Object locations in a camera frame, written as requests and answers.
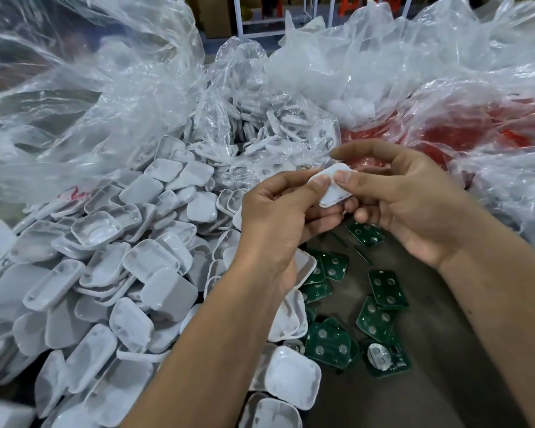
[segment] hand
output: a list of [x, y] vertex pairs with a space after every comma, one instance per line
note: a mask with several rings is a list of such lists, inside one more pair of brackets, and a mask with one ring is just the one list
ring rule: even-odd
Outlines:
[[297, 247], [343, 220], [342, 205], [327, 209], [317, 205], [331, 183], [328, 176], [307, 183], [319, 171], [280, 172], [243, 198], [242, 237], [235, 262], [257, 264], [257, 273], [278, 282], [281, 297], [295, 284]]
[[390, 231], [416, 258], [440, 268], [460, 248], [460, 235], [487, 214], [434, 161], [421, 152], [381, 140], [361, 140], [331, 152], [354, 161], [376, 158], [390, 168], [367, 167], [365, 173], [340, 171], [335, 182], [358, 199], [355, 220]]

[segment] forearm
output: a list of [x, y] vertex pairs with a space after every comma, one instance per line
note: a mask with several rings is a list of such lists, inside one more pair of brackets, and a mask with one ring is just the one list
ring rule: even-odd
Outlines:
[[278, 309], [269, 277], [234, 265], [188, 324], [123, 427], [230, 427]]
[[483, 214], [440, 273], [535, 426], [535, 250]]

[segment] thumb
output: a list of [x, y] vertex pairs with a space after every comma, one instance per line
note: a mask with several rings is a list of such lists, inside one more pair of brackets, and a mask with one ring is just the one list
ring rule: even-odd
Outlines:
[[356, 171], [337, 171], [334, 182], [356, 197], [396, 202], [404, 176], [379, 176]]
[[299, 208], [305, 213], [308, 208], [323, 198], [330, 185], [331, 179], [329, 176], [318, 176], [294, 192], [282, 196], [280, 201], [287, 203], [291, 207]]

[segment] fingernail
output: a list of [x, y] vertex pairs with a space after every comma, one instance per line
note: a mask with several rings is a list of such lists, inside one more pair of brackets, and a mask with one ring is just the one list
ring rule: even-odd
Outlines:
[[346, 185], [351, 177], [351, 171], [337, 171], [333, 179], [340, 185]]
[[313, 179], [313, 181], [321, 186], [328, 186], [329, 183], [331, 183], [331, 179], [329, 179], [329, 176], [327, 174], [316, 177]]

